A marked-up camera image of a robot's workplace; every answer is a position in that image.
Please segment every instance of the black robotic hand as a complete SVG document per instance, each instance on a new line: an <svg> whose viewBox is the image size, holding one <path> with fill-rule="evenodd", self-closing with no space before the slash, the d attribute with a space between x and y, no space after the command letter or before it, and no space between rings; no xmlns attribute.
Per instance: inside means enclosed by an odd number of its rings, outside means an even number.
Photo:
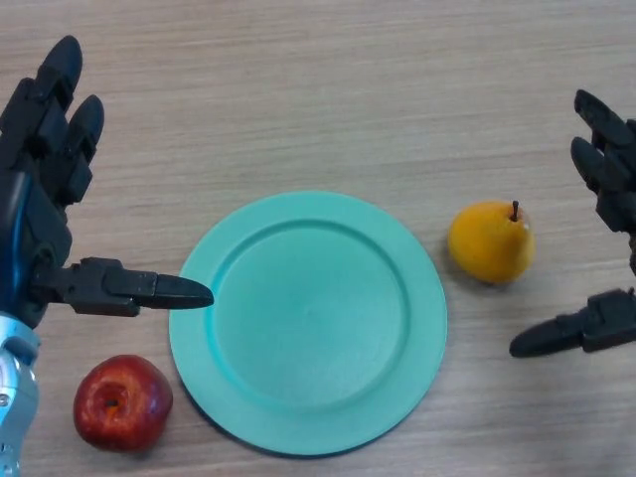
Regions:
<svg viewBox="0 0 636 477"><path fill-rule="evenodd" d="M630 235L630 266L636 274L636 121L623 121L587 91L574 100L575 111L592 130L591 141L576 137L570 154L587 188L596 194L596 212L613 232ZM636 340L634 289L592 296L571 315L537 325L513 340L516 358L543 356L582 347L593 352Z"/></svg>
<svg viewBox="0 0 636 477"><path fill-rule="evenodd" d="M198 308L212 292L185 278L126 270L121 262L87 258L63 268L72 235L66 208L82 200L104 123L101 101L89 97L65 116L81 73L80 44L62 39L35 79L18 84L0 116L0 315L38 326L47 305L77 313L134 316L139 307Z"/></svg>

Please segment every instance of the table surface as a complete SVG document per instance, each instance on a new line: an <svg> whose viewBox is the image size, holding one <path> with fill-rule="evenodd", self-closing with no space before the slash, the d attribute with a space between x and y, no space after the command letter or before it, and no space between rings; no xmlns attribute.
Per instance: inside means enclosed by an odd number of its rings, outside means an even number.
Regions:
<svg viewBox="0 0 636 477"><path fill-rule="evenodd" d="M636 347L516 361L525 327L634 282L627 238L594 213L569 159L588 135L584 87L636 116L633 0L0 1L0 98L65 34L78 36L78 97L106 125L94 179L73 207L72 259L119 257L178 273L210 226L256 198L333 190L379 204L419 237L449 306L441 371L418 409L358 451L291 460L247 449L188 402L167 313L136 319L51 307L38 331L41 405L26 476L632 476ZM536 263L506 288L446 258L453 216L518 199ZM98 362L136 353L175 390L148 455L91 449L73 397Z"/></svg>

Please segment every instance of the pear stem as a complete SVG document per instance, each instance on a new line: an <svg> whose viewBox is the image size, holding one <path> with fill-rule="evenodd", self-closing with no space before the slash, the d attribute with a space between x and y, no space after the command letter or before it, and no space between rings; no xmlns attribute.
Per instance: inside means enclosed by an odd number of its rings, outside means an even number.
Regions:
<svg viewBox="0 0 636 477"><path fill-rule="evenodd" d="M513 215L510 220L516 222L519 219L519 201L513 201Z"/></svg>

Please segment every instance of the metal robot arm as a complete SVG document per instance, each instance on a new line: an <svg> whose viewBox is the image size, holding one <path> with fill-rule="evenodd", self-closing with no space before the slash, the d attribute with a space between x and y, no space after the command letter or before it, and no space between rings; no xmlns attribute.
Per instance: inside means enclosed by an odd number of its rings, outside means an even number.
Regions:
<svg viewBox="0 0 636 477"><path fill-rule="evenodd" d="M76 313L135 316L140 307L198 308L214 299L185 278L85 258L69 268L66 208L82 200L104 112L96 96L67 122L81 73L80 44L65 37L34 79L22 79L0 116L0 475L19 475L38 406L34 329L49 303Z"/></svg>
<svg viewBox="0 0 636 477"><path fill-rule="evenodd" d="M574 109L592 130L591 141L576 137L570 154L587 188L596 194L596 212L613 232L630 235L630 266L636 274L636 121L623 121L587 91L580 90ZM582 347L604 350L636 341L634 289L611 290L590 297L587 306L536 325L510 345L516 358L543 356Z"/></svg>

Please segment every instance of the wooden table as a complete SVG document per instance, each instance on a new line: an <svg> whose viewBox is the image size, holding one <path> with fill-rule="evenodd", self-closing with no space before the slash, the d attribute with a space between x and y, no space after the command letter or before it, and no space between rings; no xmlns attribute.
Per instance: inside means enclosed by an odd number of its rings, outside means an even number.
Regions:
<svg viewBox="0 0 636 477"><path fill-rule="evenodd" d="M633 476L636 347L516 361L520 330L634 282L627 238L594 213L569 159L588 130L579 87L636 116L633 0L0 1L0 102L48 49L77 35L106 125L94 180L73 207L72 259L121 258L178 273L214 223L281 191L327 189L381 205L442 276L449 340L419 408L372 445L285 460L205 423L180 387L167 313L76 316L38 331L41 405L26 476ZM467 280L444 237L467 204L518 199L537 233L534 267L505 289ZM85 373L137 353L176 401L160 445L92 450L73 427Z"/></svg>

